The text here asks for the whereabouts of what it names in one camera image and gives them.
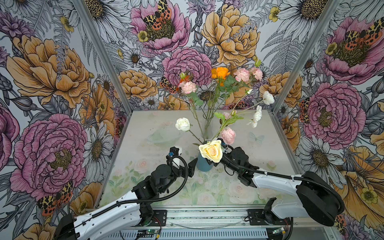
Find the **teal ceramic vase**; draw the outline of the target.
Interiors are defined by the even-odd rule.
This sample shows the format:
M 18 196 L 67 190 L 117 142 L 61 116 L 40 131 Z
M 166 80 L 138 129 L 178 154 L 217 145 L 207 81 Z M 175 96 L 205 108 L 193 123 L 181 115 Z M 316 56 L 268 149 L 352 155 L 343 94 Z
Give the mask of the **teal ceramic vase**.
M 196 167 L 202 172 L 208 172 L 213 166 L 209 164 L 209 161 L 206 158 L 199 154 Z

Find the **cream rose stem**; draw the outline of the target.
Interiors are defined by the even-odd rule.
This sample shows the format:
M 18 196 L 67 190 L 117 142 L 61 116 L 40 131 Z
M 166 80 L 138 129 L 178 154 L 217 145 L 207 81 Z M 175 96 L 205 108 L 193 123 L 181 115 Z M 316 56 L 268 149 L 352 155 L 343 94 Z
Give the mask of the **cream rose stem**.
M 206 144 L 193 143 L 193 145 L 199 147 L 199 152 L 203 158 L 213 163 L 219 163 L 223 158 L 222 141 L 219 139 L 207 142 Z

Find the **small pink carnation stem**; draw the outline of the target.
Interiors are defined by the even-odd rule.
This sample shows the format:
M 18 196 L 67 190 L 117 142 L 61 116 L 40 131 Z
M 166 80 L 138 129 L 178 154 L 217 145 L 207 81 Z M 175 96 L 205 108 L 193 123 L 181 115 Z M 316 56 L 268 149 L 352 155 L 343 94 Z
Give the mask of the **small pink carnation stem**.
M 220 120 L 221 123 L 217 138 L 222 139 L 222 141 L 227 145 L 233 144 L 235 142 L 236 132 L 229 127 L 229 125 L 235 122 L 233 115 L 228 112 L 216 112 L 214 115 Z

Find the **white rosebud thin stem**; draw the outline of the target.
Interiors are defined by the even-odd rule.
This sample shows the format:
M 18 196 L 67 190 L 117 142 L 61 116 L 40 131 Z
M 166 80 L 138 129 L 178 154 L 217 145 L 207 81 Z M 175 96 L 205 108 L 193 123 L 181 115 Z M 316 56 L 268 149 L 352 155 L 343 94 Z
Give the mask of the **white rosebud thin stem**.
M 177 130 L 182 131 L 182 132 L 189 132 L 192 134 L 192 136 L 200 143 L 202 144 L 203 142 L 191 131 L 191 123 L 187 118 L 179 118 L 176 121 L 175 127 Z

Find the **white daisy flower stem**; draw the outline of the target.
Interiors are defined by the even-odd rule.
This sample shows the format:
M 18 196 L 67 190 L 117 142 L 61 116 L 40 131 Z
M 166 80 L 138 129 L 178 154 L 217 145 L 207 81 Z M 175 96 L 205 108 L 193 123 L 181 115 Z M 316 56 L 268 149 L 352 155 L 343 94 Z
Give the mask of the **white daisy flower stem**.
M 235 106 L 228 111 L 228 113 L 231 113 L 233 115 L 233 118 L 235 120 L 234 123 L 236 123 L 237 121 L 244 119 L 244 114 L 246 114 L 248 110 L 254 109 L 254 113 L 253 113 L 252 117 L 250 118 L 250 120 L 248 121 L 247 125 L 250 125 L 252 128 L 256 128 L 258 125 L 258 122 L 261 120 L 261 118 L 263 116 L 263 113 L 262 113 L 263 105 L 269 106 L 269 105 L 272 105 L 274 102 L 275 102 L 274 96 L 271 93 L 269 93 L 268 91 L 266 91 L 263 93 L 261 100 L 258 101 L 253 106 L 251 106 L 247 109 L 244 109 L 244 110 L 237 111 L 236 107 L 239 105 L 239 102 L 237 102 L 235 104 Z M 216 134 L 214 134 L 212 141 L 215 139 L 219 139 L 219 138 L 217 138 L 217 134 L 219 133 L 219 130 Z

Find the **yellow orange poppy stem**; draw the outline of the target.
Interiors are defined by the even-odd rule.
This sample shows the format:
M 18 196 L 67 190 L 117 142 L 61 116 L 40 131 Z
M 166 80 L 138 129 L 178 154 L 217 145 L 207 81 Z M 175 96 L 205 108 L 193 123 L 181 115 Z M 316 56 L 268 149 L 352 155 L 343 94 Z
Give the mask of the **yellow orange poppy stem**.
M 209 114 L 214 112 L 230 97 L 230 95 L 239 89 L 239 84 L 235 77 L 226 67 L 212 69 L 213 93 L 208 100 Z

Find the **large pink peony stem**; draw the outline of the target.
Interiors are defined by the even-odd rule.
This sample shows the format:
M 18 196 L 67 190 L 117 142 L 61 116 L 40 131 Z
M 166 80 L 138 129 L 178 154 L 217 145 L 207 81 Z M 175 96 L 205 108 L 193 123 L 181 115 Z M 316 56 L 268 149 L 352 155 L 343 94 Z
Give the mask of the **large pink peony stem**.
M 239 83 L 249 84 L 252 82 L 261 82 L 264 74 L 260 69 L 262 61 L 258 57 L 253 57 L 254 66 L 249 70 L 246 68 L 239 68 L 235 71 L 234 76 L 235 80 Z

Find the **clear ribbed glass vase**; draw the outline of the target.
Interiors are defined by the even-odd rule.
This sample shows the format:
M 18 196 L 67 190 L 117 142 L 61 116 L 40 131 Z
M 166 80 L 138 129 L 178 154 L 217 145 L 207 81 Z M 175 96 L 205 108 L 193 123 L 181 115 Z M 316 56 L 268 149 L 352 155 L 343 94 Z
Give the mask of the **clear ribbed glass vase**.
M 213 125 L 212 125 L 213 117 L 204 117 L 204 124 L 202 127 L 202 137 L 208 141 L 213 136 Z

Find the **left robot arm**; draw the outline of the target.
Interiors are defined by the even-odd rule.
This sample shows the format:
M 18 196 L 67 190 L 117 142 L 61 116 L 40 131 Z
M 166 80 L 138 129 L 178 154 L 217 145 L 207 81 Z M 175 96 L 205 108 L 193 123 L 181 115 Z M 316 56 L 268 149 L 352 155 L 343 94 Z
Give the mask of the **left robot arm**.
M 168 156 L 149 176 L 119 199 L 83 216 L 63 217 L 55 240 L 101 240 L 123 227 L 145 226 L 154 216 L 152 204 L 176 196 L 193 177 L 198 159 L 189 163 Z

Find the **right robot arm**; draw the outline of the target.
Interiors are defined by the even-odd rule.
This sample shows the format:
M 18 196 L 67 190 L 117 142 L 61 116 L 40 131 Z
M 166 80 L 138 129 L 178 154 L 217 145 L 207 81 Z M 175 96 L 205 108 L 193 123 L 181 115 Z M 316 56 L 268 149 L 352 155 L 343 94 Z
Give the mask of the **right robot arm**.
M 283 175 L 268 172 L 249 162 L 249 156 L 240 147 L 226 146 L 221 164 L 238 175 L 247 187 L 270 189 L 292 196 L 289 200 L 270 198 L 258 218 L 274 225 L 278 220 L 311 218 L 331 227 L 336 217 L 345 210 L 342 197 L 316 173 Z

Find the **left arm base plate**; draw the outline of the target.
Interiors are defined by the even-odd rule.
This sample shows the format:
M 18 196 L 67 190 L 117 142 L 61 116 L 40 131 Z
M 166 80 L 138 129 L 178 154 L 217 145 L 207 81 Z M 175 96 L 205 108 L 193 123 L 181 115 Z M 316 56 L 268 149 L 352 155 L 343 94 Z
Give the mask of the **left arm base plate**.
M 148 215 L 141 221 L 143 227 L 165 227 L 167 224 L 167 210 L 153 210 L 151 215 Z

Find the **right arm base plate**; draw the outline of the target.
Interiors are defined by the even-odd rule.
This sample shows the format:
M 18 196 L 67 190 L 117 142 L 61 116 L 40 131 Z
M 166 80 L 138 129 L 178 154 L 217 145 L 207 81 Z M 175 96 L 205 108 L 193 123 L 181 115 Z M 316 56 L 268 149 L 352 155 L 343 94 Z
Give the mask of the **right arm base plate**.
M 262 209 L 248 209 L 244 221 L 251 226 L 288 226 L 291 223 L 290 218 L 279 219 L 272 212 L 265 213 Z

